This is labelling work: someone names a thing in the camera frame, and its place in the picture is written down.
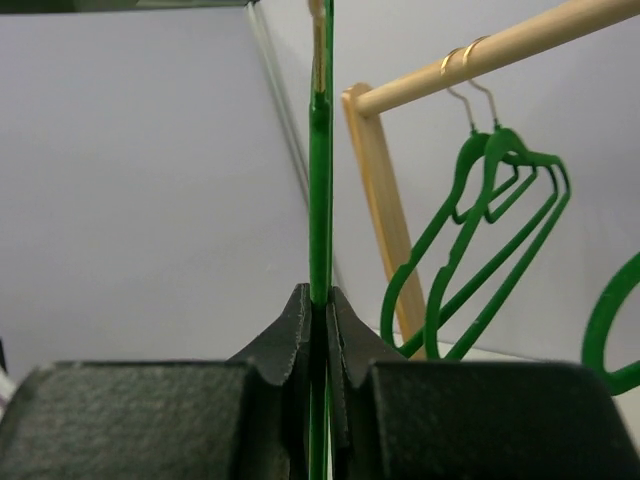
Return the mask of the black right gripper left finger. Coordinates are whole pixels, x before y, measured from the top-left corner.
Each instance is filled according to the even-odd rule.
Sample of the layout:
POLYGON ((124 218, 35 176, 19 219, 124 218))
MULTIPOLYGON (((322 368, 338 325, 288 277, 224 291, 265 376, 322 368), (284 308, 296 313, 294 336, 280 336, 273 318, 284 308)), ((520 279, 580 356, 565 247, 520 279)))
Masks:
POLYGON ((309 288, 224 361, 35 369, 1 421, 5 479, 303 479, 309 288))

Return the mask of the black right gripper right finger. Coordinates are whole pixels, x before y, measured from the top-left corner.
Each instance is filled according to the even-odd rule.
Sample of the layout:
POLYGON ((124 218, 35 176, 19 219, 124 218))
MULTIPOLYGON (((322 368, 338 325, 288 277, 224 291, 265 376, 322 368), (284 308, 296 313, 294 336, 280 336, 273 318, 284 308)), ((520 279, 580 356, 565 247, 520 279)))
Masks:
POLYGON ((334 289, 326 314, 337 479, 635 479, 604 384, 570 363, 411 361, 334 289))

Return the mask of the green velvet hanger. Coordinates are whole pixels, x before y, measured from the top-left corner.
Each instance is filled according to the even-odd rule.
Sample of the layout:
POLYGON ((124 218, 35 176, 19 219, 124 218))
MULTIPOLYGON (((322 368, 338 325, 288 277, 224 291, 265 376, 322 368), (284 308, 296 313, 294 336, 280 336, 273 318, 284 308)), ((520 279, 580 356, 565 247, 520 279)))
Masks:
POLYGON ((309 273, 311 357, 309 477, 328 471, 326 309, 332 282, 333 21, 332 1, 310 1, 313 60, 309 102, 309 273))

